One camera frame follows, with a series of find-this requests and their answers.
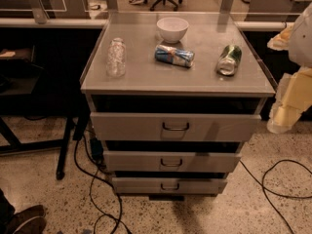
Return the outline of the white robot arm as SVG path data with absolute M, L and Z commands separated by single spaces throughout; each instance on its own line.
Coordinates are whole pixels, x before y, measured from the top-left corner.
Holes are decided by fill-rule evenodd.
M 267 130 L 274 134 L 289 131 L 301 114 L 312 106 L 312 4 L 276 36 L 267 47 L 289 53 L 290 61 L 299 65 L 293 75 L 285 73 L 281 78 L 273 103 Z

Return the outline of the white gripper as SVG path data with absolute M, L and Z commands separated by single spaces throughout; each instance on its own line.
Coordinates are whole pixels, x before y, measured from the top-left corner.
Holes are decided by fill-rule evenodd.
M 271 38 L 267 47 L 275 51 L 287 51 L 293 28 L 286 27 Z M 273 103 L 267 130 L 273 134 L 289 131 L 301 117 L 302 112 L 312 105 L 312 68 L 300 67 L 293 74 L 285 73 L 278 86 L 279 97 Z

